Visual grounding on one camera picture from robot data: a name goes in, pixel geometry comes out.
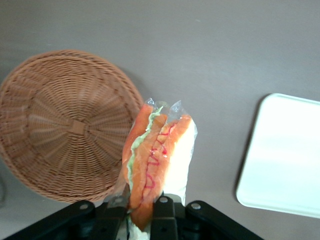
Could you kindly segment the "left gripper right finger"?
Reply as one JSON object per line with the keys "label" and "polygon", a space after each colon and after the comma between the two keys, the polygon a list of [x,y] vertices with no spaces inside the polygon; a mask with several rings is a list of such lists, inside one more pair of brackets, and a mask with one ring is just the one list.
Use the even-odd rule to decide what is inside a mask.
{"label": "left gripper right finger", "polygon": [[150,227],[151,240],[178,240],[174,202],[168,196],[161,196],[153,204]]}

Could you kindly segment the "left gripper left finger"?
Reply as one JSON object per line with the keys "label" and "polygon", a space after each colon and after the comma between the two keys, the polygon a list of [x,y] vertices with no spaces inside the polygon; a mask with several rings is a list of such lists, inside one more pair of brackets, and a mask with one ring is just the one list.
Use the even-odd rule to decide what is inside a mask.
{"label": "left gripper left finger", "polygon": [[127,240],[128,200],[124,196],[109,196],[97,208],[98,216],[94,226],[95,240]]}

